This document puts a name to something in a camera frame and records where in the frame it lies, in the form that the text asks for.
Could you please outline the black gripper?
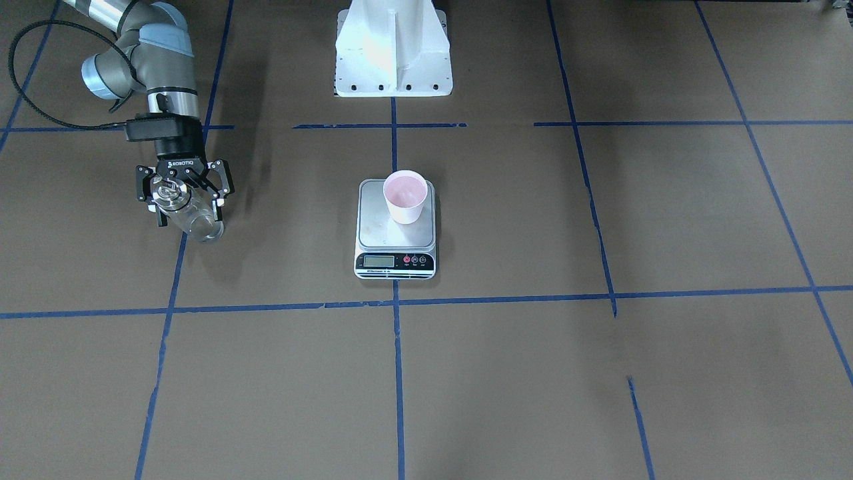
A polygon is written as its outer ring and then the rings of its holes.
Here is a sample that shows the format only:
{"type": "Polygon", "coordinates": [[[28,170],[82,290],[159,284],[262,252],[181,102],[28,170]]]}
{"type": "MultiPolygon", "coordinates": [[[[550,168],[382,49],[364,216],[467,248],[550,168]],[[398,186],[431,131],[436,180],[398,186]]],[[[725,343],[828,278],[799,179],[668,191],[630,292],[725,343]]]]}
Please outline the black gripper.
{"type": "Polygon", "coordinates": [[[204,189],[211,198],[215,221],[223,221],[226,198],[234,192],[231,166],[225,159],[207,162],[201,122],[177,113],[147,113],[126,121],[129,142],[152,141],[155,167],[136,166],[136,198],[157,216],[158,227],[167,227],[167,216],[153,200],[153,183],[180,180],[204,189]]]}

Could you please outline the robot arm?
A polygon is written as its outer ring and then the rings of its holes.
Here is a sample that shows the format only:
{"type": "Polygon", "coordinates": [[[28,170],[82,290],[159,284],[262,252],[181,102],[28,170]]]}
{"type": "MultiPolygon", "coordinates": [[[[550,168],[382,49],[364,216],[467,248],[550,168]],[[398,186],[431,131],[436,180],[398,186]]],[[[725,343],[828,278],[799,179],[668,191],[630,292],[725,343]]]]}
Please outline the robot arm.
{"type": "Polygon", "coordinates": [[[124,122],[130,142],[150,142],[155,166],[136,169],[136,197],[157,215],[199,242],[219,237],[221,212],[232,193],[225,160],[208,161],[188,22],[175,6],[146,1],[72,1],[77,12],[103,25],[109,49],[81,65],[96,97],[117,110],[143,95],[147,111],[124,122]]]}

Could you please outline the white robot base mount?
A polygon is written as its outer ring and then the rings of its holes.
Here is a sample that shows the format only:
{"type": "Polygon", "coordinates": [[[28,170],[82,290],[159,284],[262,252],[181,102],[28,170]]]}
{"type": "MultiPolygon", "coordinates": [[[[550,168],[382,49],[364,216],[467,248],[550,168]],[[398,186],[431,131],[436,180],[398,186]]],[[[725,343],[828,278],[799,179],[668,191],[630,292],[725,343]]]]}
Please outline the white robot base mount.
{"type": "Polygon", "coordinates": [[[337,15],[339,97],[444,97],[454,90],[447,16],[432,1],[353,1],[337,15]]]}

